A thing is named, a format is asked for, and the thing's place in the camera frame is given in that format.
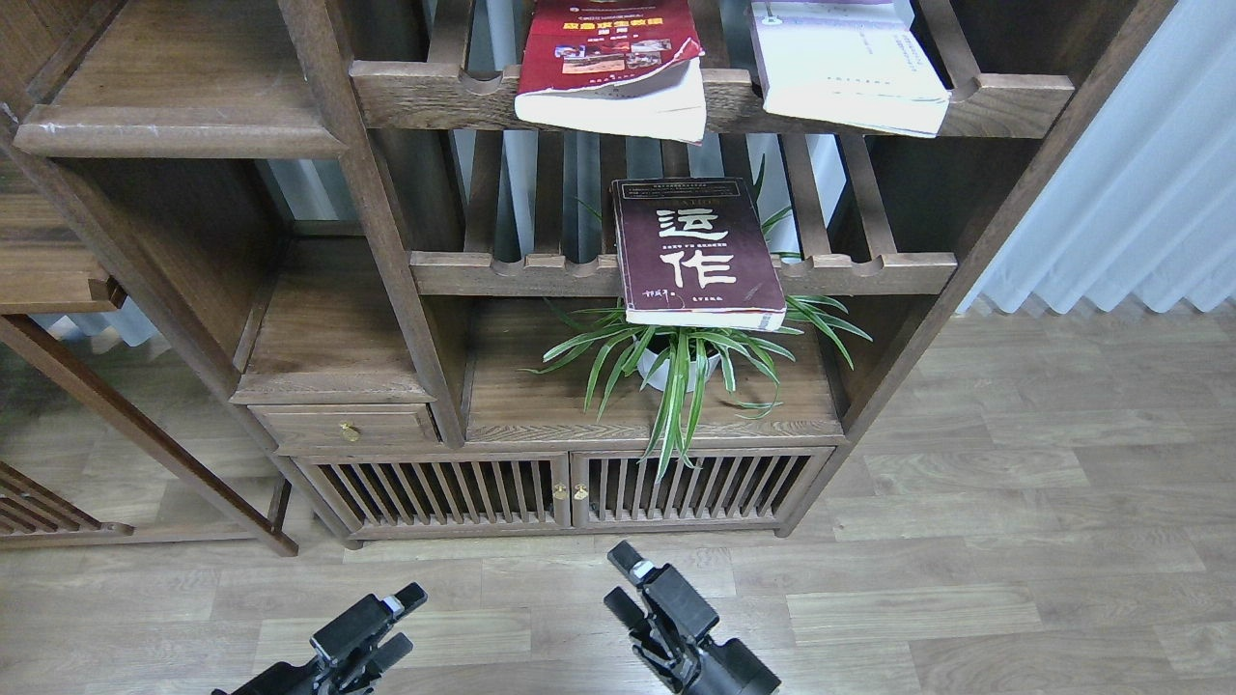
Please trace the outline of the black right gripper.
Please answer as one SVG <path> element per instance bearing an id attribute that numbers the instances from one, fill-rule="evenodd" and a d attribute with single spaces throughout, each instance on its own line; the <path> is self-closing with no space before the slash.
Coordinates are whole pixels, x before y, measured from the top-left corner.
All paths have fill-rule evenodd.
<path id="1" fill-rule="evenodd" d="M 632 650 L 672 694 L 775 694 L 781 678 L 737 638 L 717 644 L 709 629 L 719 615 L 672 565 L 648 560 L 620 540 L 608 559 L 630 581 L 648 611 L 623 587 L 604 606 L 632 638 Z"/>

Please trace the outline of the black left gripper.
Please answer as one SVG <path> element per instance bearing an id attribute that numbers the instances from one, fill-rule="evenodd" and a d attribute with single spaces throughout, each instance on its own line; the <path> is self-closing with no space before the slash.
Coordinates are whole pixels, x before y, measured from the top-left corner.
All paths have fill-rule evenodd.
<path id="1" fill-rule="evenodd" d="M 367 595 L 328 622 L 311 637 L 318 653 L 300 667 L 278 662 L 243 683 L 239 694 L 371 694 L 379 678 L 413 650 L 404 633 L 384 636 L 407 612 L 425 603 L 428 594 L 410 582 L 387 599 Z"/>

